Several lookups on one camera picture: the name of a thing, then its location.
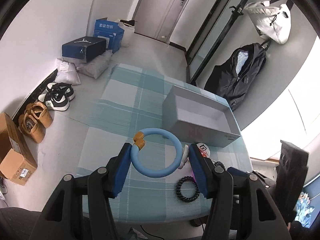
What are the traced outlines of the round red white badge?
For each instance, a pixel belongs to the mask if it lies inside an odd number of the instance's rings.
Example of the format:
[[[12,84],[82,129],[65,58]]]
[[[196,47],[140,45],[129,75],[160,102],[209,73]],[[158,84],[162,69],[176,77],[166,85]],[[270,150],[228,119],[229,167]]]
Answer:
[[[203,157],[209,158],[210,157],[210,149],[209,147],[204,144],[204,143],[197,143],[196,144],[200,153],[202,154]]]

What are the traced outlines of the pink white hair accessory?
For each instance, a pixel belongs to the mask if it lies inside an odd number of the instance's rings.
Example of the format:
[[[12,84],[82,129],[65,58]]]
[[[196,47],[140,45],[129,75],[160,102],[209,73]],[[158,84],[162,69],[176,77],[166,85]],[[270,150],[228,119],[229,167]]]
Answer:
[[[180,165],[178,167],[179,170],[181,170],[184,167],[185,163],[188,160],[188,156],[189,156],[189,146],[185,145],[184,149],[183,149],[182,159],[181,159]]]

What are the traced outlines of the grey cardboard box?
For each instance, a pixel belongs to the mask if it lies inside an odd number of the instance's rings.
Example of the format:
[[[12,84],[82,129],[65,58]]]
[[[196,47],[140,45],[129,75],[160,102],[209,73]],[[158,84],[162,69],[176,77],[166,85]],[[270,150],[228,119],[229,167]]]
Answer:
[[[162,128],[180,141],[224,148],[241,137],[224,99],[173,86],[162,105]]]

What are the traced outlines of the black backpack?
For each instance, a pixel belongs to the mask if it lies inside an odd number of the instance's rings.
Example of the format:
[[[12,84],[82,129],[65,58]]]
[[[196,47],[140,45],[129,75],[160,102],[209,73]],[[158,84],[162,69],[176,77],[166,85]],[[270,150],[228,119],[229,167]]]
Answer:
[[[263,69],[270,43],[252,43],[233,51],[225,63],[213,68],[204,90],[226,99],[231,110],[236,110]]]

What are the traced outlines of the black white sneakers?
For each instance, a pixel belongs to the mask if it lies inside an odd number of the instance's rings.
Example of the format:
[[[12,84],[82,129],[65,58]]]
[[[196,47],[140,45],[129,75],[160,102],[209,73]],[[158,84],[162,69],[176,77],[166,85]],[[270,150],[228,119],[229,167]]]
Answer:
[[[48,83],[44,92],[38,96],[38,101],[43,103],[49,110],[66,111],[70,106],[70,101],[75,97],[71,84]]]

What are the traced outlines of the tan shoes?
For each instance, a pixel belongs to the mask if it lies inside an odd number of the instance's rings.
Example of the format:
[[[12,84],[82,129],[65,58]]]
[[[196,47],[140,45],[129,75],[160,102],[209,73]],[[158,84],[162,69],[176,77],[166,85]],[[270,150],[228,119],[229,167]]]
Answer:
[[[18,118],[21,132],[37,144],[44,139],[42,128],[48,128],[52,123],[53,119],[48,108],[41,102],[27,104],[24,113]]]

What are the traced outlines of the brown cardboard box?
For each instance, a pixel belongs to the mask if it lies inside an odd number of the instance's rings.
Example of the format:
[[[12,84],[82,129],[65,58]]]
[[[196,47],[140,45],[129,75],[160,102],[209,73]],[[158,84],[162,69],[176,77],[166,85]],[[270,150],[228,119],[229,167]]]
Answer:
[[[24,186],[37,169],[23,134],[7,113],[1,113],[1,177]]]

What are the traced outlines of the white packed parcel bag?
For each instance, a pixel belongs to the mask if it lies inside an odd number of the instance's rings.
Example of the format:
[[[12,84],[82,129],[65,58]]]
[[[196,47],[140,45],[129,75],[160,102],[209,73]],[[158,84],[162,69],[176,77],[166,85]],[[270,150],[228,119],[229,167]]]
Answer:
[[[55,66],[57,67],[57,76],[55,78],[56,83],[68,83],[71,85],[81,84],[80,77],[78,76],[74,63],[56,59]]]

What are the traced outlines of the dark blue shoe box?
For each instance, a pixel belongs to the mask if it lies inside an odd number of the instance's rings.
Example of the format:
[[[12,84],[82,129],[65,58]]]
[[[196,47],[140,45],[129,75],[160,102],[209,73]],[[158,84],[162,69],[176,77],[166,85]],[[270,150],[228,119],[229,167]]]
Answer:
[[[84,36],[62,45],[62,57],[80,60],[84,63],[92,61],[106,51],[106,39]]]

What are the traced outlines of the black framed mirror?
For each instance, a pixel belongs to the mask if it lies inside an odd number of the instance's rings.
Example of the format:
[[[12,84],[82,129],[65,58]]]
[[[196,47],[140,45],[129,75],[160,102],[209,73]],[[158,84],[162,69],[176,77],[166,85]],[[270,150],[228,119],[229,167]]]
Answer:
[[[196,85],[196,80],[233,24],[243,15],[242,10],[247,1],[216,0],[186,52],[187,83]]]

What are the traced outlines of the blue cardboard box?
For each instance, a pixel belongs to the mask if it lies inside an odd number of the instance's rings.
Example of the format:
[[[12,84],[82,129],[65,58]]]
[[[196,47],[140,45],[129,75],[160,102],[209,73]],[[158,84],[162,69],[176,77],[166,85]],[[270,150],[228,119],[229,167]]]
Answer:
[[[117,22],[108,21],[107,18],[101,18],[95,22],[93,36],[104,38],[106,40],[106,50],[111,50],[114,54],[120,49],[124,29],[122,29]]]

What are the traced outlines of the white plastic bag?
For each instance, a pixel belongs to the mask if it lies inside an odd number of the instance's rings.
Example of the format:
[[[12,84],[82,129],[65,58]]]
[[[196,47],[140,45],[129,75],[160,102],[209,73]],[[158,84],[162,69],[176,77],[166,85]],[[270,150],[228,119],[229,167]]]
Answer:
[[[119,20],[118,25],[124,30],[121,46],[128,47],[135,33],[135,20]]]

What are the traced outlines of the white tote bag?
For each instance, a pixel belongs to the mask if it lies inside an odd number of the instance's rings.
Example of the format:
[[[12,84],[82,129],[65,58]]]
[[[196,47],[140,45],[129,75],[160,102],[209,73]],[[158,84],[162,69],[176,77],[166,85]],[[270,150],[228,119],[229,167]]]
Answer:
[[[270,5],[270,1],[248,3],[244,7],[256,31],[264,39],[285,44],[291,31],[291,11],[287,4]]]

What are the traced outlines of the grey door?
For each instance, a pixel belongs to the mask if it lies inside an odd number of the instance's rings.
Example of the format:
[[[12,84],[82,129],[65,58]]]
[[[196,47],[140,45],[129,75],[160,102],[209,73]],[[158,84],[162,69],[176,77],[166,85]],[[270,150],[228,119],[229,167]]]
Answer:
[[[168,43],[189,0],[139,0],[133,19],[135,33]]]

